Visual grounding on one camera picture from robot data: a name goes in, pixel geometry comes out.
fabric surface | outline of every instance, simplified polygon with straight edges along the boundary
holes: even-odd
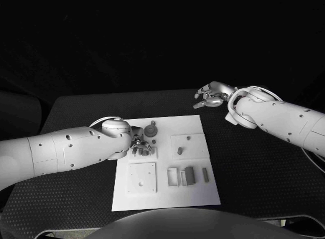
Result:
[[[224,120],[227,104],[192,109],[195,89],[60,97],[40,134],[123,119],[200,115],[221,205],[212,210],[274,219],[305,215],[292,230],[323,237],[325,179],[302,150],[260,129]],[[4,239],[44,230],[99,228],[139,211],[112,212],[116,161],[43,175],[15,184],[0,222]]]

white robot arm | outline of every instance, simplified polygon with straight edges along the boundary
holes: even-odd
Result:
[[[194,108],[217,107],[227,101],[225,120],[266,133],[325,157],[325,114],[282,101],[266,89],[233,88],[211,82],[195,93],[202,101]]]
[[[92,129],[102,119],[102,127]],[[142,140],[142,128],[118,117],[102,119],[89,127],[0,141],[0,190],[28,178],[119,159],[129,147],[146,156],[151,146]]]

